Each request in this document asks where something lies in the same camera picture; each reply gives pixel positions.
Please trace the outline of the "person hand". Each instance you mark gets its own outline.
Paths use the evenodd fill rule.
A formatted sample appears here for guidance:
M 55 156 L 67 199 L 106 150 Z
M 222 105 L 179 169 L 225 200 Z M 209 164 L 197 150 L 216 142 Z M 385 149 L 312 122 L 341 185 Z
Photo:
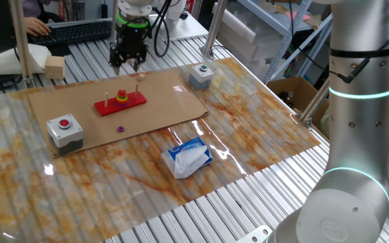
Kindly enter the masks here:
M 41 20 L 34 17 L 25 17 L 26 33 L 31 36 L 48 36 L 50 28 Z

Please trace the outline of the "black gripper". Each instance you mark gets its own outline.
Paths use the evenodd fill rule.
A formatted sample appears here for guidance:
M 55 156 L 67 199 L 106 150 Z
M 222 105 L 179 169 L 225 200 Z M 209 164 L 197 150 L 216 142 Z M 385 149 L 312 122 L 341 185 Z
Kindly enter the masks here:
M 122 26 L 118 31 L 117 42 L 110 43 L 109 64 L 116 76 L 120 74 L 120 67 L 123 59 L 134 60 L 134 71 L 137 72 L 142 63 L 145 62 L 148 46 L 145 43 L 149 36 L 149 29 L 133 28 Z

